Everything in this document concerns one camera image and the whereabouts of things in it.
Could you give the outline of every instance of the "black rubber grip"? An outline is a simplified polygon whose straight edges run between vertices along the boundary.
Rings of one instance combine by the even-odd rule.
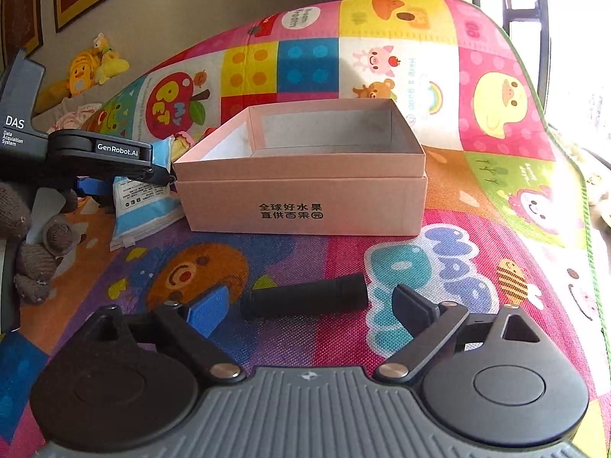
[[[353,273],[294,286],[253,289],[243,293],[240,310],[245,320],[277,319],[365,310],[368,304],[365,277]]]

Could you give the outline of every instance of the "green border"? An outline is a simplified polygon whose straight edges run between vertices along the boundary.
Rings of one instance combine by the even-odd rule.
[[[592,231],[590,229],[590,206],[588,205],[588,190],[586,188],[586,182],[585,182],[584,175],[581,172],[581,169],[579,168],[579,166],[567,154],[567,152],[564,149],[564,147],[558,142],[558,140],[556,139],[556,136],[554,135],[554,133],[549,130],[548,122],[545,119],[545,113],[543,112],[543,108],[541,106],[541,101],[539,100],[539,95],[535,91],[535,88],[534,88],[534,86],[532,84],[532,81],[530,80],[530,76],[529,76],[528,70],[526,70],[526,66],[522,62],[522,59],[520,58],[519,53],[517,53],[517,50],[515,49],[513,43],[511,42],[511,39],[509,39],[509,36],[507,35],[507,33],[505,33],[505,30],[502,27],[499,27],[498,24],[496,22],[494,22],[493,19],[491,19],[490,16],[488,16],[481,8],[479,8],[479,7],[475,6],[475,5],[472,5],[470,3],[467,3],[467,4],[471,5],[473,8],[478,9],[483,15],[485,15],[488,18],[488,20],[490,22],[492,22],[492,24],[500,31],[500,33],[505,38],[505,41],[507,42],[507,44],[509,45],[509,47],[513,51],[513,54],[514,54],[515,58],[517,59],[518,63],[522,67],[522,72],[524,73],[524,77],[526,78],[526,81],[529,84],[530,94],[533,97],[533,99],[535,100],[535,105],[537,106],[537,111],[539,112],[539,117],[541,118],[541,120],[543,122],[543,126],[545,128],[545,132],[548,134],[549,138],[554,142],[556,147],[564,155],[564,158],[566,158],[568,160],[568,162],[570,163],[572,168],[575,169],[577,174],[579,174],[579,180],[581,181],[581,197],[582,197],[582,203],[584,205],[584,217],[586,217],[586,218],[584,218],[584,220],[585,220],[584,223],[585,223],[585,241],[586,241],[586,245],[587,245],[587,249],[588,249],[588,261],[590,262],[590,272],[592,273],[592,283],[593,283],[593,286],[594,286],[594,292],[596,294],[596,305],[597,305],[597,308],[598,308],[598,316],[601,319],[601,326],[603,326],[603,337],[604,337],[604,340],[605,340],[605,346],[607,348],[607,363],[609,364],[609,380],[611,381],[611,344],[609,343],[609,332],[607,332],[607,325],[605,323],[604,312],[603,312],[603,305],[601,304],[600,290],[598,288],[598,279],[596,277],[596,267],[594,265],[594,253],[592,252],[592,234],[591,234]],[[607,456],[609,458],[611,458],[611,445],[609,446],[609,450],[607,451]]]

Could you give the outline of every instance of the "gray ribbed handle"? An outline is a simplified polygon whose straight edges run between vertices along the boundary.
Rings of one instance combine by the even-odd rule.
[[[50,443],[44,458],[103,458]],[[360,367],[268,368],[215,387],[165,439],[109,458],[585,458],[570,443],[547,450],[478,448],[427,419],[403,387]]]

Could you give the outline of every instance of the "yellow plush toy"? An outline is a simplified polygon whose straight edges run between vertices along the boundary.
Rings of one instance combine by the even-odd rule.
[[[129,69],[129,63],[122,58],[119,58],[118,53],[114,51],[106,36],[103,33],[98,34],[94,39],[93,54],[101,57],[101,65],[95,73],[96,84],[104,84],[111,77],[117,76]]]
[[[37,115],[47,111],[55,105],[59,105],[64,98],[69,97],[70,90],[68,89],[68,82],[65,79],[54,82],[39,93],[36,99],[34,113]]]
[[[79,53],[70,64],[68,74],[68,89],[72,96],[81,94],[95,84],[96,70],[100,67],[100,59],[85,50]]]

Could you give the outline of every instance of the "circular black disc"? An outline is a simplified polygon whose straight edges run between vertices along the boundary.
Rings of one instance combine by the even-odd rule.
[[[32,388],[32,413],[48,440],[73,450],[124,451],[166,433],[193,408],[197,382],[185,366],[108,344],[94,353],[58,353]]]
[[[529,355],[527,348],[520,356],[501,351],[478,348],[434,366],[422,384],[431,413],[466,438],[496,447],[533,447],[572,433],[588,390],[571,363],[537,358],[540,351]]]

